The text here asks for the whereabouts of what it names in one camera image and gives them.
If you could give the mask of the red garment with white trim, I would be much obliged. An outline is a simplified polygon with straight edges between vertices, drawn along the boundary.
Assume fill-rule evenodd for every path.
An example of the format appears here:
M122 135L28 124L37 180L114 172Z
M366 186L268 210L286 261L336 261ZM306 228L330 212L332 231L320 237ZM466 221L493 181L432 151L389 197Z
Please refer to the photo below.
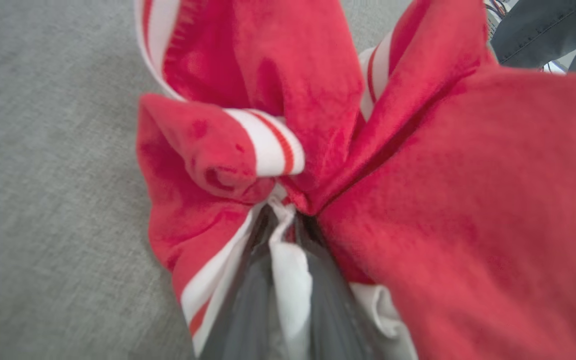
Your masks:
M314 218L384 360L576 360L576 74L507 68L482 0L355 50L339 0L134 0L148 236L196 360L262 207L269 350L311 357Z

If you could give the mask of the blue denim jeans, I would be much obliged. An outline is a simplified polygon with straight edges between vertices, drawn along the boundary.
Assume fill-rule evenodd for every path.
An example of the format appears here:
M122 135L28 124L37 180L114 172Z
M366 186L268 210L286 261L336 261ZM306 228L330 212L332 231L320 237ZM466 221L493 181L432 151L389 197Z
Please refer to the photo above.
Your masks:
M508 68L537 69L576 50L576 0L518 0L490 46ZM576 73L576 55L569 67Z

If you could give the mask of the grey fabric surface cover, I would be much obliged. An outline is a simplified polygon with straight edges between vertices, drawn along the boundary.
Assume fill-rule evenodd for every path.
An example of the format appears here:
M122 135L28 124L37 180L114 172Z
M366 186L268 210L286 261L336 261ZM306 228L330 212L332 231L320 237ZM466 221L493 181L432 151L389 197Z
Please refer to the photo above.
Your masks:
M0 0L0 360L195 360L147 240L132 0Z

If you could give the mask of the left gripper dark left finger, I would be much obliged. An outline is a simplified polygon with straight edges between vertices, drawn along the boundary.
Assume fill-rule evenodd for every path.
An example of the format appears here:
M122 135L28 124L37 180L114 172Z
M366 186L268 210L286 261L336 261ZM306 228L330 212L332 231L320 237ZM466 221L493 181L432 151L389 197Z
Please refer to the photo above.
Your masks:
M267 360L274 289L269 243L278 224L274 210L263 206L238 256L199 360Z

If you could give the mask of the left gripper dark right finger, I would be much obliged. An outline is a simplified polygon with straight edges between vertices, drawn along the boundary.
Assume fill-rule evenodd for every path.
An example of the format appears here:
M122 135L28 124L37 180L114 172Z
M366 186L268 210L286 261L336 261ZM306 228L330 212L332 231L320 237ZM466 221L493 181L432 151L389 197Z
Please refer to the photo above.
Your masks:
M311 360L385 360L377 331L355 299L315 218L299 219L299 246L313 279Z

